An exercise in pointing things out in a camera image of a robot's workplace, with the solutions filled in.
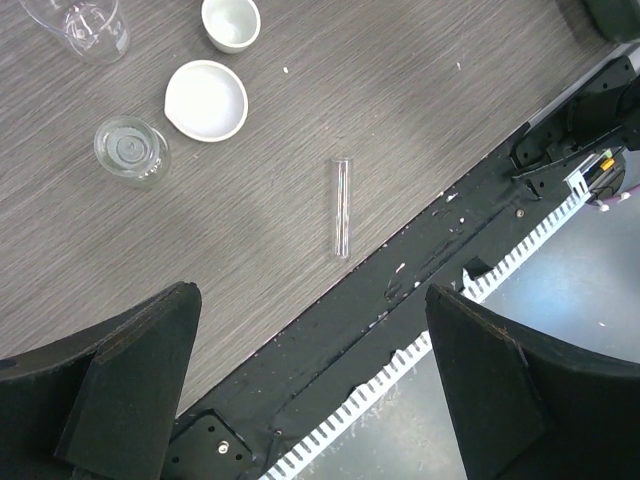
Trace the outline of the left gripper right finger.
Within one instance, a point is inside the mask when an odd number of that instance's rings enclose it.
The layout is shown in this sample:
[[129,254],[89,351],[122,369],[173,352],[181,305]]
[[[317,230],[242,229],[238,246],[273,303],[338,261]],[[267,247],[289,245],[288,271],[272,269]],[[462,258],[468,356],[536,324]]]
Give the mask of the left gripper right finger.
[[468,478],[638,478],[638,364],[441,286],[427,290],[426,319]]

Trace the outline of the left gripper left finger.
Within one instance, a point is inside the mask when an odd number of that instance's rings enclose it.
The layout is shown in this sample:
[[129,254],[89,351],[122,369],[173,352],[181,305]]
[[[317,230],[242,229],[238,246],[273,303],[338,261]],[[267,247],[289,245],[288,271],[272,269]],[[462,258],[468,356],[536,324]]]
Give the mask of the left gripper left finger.
[[2,359],[2,478],[159,478],[201,306],[198,287],[178,282]]

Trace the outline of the short glass test tube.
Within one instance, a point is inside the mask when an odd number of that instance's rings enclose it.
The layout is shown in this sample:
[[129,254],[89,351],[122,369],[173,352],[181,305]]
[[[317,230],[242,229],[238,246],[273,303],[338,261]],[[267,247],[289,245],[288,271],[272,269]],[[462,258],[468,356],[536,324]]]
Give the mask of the short glass test tube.
[[350,256],[351,177],[352,160],[338,157],[331,161],[334,191],[333,201],[333,251],[340,259]]

